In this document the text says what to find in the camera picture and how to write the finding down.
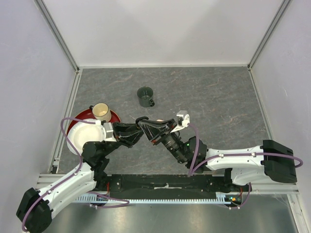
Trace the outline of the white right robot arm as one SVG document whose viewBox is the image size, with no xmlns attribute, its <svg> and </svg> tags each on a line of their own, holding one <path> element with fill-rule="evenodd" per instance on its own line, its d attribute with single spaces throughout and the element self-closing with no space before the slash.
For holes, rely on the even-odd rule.
<svg viewBox="0 0 311 233">
<path fill-rule="evenodd" d="M 187 120 L 151 121 L 137 120 L 153 145 L 163 144 L 180 164 L 185 164 L 189 175 L 225 169 L 223 187 L 234 191 L 239 186 L 270 179 L 277 183 L 296 183 L 296 168 L 303 162 L 294 157 L 292 149 L 274 141 L 264 140 L 262 145 L 239 150 L 210 149 L 199 138 L 198 132 L 187 142 L 177 133 L 190 126 Z"/>
</svg>

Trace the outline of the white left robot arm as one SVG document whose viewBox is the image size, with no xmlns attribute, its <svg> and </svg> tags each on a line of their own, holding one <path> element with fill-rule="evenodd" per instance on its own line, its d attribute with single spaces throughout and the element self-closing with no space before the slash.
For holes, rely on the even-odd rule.
<svg viewBox="0 0 311 233">
<path fill-rule="evenodd" d="M 22 230 L 41 233 L 67 205 L 84 193 L 105 189 L 107 156 L 120 146 L 133 147 L 143 136 L 136 124 L 76 119 L 75 126 L 64 137 L 79 158 L 72 171 L 52 184 L 28 189 L 17 209 Z"/>
</svg>

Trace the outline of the black earbuds charging case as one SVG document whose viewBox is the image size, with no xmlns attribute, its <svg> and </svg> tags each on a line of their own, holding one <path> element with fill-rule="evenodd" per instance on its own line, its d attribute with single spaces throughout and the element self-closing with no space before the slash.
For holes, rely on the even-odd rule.
<svg viewBox="0 0 311 233">
<path fill-rule="evenodd" d="M 138 117 L 135 121 L 135 124 L 138 126 L 138 123 L 141 122 L 142 120 L 148 120 L 149 118 L 147 116 L 141 116 Z"/>
</svg>

